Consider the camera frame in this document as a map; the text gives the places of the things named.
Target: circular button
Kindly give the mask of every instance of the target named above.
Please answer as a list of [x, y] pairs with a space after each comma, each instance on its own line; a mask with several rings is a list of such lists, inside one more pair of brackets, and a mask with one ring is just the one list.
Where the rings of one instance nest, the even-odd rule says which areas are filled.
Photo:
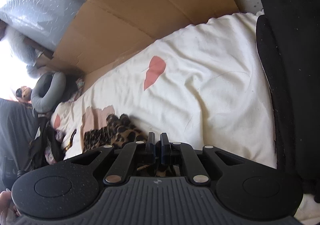
[[35, 191], [43, 197], [54, 198], [70, 191], [72, 183], [61, 176], [49, 176], [35, 184]]
[[243, 188], [252, 196], [268, 198], [279, 192], [280, 185], [272, 178], [256, 176], [245, 180]]
[[193, 180], [197, 183], [205, 183], [209, 181], [209, 177], [206, 175], [198, 174], [193, 177]]
[[117, 183], [121, 181], [121, 176], [115, 174], [109, 175], [106, 177], [106, 181], [109, 183]]

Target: leopard print fabric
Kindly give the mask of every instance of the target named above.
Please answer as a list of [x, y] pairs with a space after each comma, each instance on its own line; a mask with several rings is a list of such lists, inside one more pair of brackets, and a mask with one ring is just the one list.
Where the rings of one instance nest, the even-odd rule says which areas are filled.
[[85, 132], [82, 152], [104, 145], [113, 145], [115, 149], [121, 149], [127, 143], [147, 140], [148, 137], [131, 122], [126, 114], [122, 114], [120, 118], [111, 114], [107, 117], [107, 126]]
[[[111, 114], [107, 117], [107, 126], [99, 130], [90, 130], [84, 134], [83, 153], [104, 145], [113, 145], [115, 149], [122, 149], [133, 141], [147, 142], [148, 137], [138, 129], [126, 114], [120, 118]], [[152, 165], [142, 165], [137, 168], [138, 176], [176, 176], [172, 166], [164, 166], [156, 159]]]

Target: wrinkled sheet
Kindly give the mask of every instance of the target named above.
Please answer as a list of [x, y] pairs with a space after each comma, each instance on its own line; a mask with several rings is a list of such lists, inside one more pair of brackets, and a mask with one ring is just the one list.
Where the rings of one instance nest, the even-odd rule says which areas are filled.
[[[256, 49], [256, 21], [256, 15], [237, 13], [187, 26], [105, 74], [77, 101], [61, 103], [52, 125], [66, 132], [64, 147], [77, 129], [66, 158], [81, 154], [88, 123], [100, 127], [94, 114], [113, 110], [128, 114], [158, 140], [166, 132], [170, 142], [194, 149], [214, 145], [276, 168], [273, 110]], [[296, 218], [319, 214], [320, 205], [305, 196]]]

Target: travel pillow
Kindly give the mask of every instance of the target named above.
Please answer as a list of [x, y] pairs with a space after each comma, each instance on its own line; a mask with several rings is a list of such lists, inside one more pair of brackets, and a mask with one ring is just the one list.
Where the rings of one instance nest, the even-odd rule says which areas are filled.
[[32, 107], [38, 113], [51, 111], [61, 101], [66, 88], [66, 76], [62, 72], [47, 72], [40, 77], [31, 93]]

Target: cardboard sheet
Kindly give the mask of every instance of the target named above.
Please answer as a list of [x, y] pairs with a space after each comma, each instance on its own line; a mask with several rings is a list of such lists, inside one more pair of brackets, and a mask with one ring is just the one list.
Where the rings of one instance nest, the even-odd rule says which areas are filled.
[[156, 39], [237, 11], [234, 0], [87, 0], [51, 64], [92, 73], [94, 81]]

